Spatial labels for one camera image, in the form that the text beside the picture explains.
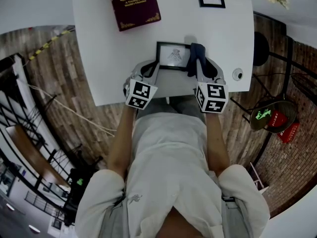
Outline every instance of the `yellow and black striped tape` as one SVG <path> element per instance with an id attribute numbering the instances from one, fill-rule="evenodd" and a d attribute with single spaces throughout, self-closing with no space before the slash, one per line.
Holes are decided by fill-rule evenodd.
<path id="1" fill-rule="evenodd" d="M 52 44 L 53 41 L 57 40 L 59 37 L 63 36 L 64 34 L 68 34 L 74 30 L 75 28 L 72 28 L 70 30 L 65 30 L 65 31 L 62 31 L 59 35 L 52 37 L 48 42 L 46 42 L 43 46 L 41 46 L 38 50 L 36 50 L 32 56 L 29 57 L 29 61 L 33 60 L 44 49 L 47 49 Z"/>

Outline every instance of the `sleeve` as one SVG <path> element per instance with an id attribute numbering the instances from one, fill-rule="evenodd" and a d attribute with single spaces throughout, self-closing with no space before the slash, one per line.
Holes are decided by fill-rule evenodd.
<path id="1" fill-rule="evenodd" d="M 223 171 L 218 179 L 224 195 L 236 197 L 245 203 L 254 238 L 259 238 L 270 215 L 266 200 L 251 176 L 243 166 L 233 165 Z"/>
<path id="2" fill-rule="evenodd" d="M 97 238 L 106 209 L 122 195 L 123 178 L 112 170 L 100 170 L 90 179 L 79 203 L 75 220 L 78 238 Z"/>

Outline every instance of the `forearm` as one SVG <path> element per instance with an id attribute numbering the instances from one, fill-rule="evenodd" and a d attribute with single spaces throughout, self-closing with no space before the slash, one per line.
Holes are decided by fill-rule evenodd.
<path id="1" fill-rule="evenodd" d="M 209 170 L 218 177 L 230 166 L 229 155 L 223 141 L 222 129 L 217 114 L 206 114 L 207 162 Z"/>
<path id="2" fill-rule="evenodd" d="M 108 169 L 117 172 L 124 179 L 131 160 L 134 113 L 134 108 L 124 106 L 107 160 Z"/>

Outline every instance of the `person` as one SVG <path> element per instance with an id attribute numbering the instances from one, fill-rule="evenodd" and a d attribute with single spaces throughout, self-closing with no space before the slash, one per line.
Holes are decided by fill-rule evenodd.
<path id="1" fill-rule="evenodd" d="M 245 202 L 253 237 L 269 209 L 244 167 L 230 165 L 217 114 L 193 96 L 125 106 L 107 170 L 91 178 L 76 215 L 79 238 L 98 238 L 108 207 L 127 198 L 131 238 L 223 238 L 221 195 Z"/>

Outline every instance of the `gray pants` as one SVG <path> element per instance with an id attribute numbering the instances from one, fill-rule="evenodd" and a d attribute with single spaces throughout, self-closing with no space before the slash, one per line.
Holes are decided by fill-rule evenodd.
<path id="1" fill-rule="evenodd" d="M 144 110 L 138 110 L 137 119 L 155 113 L 175 113 L 199 118 L 204 124 L 205 116 L 200 112 L 198 102 L 193 95 L 152 99 Z"/>

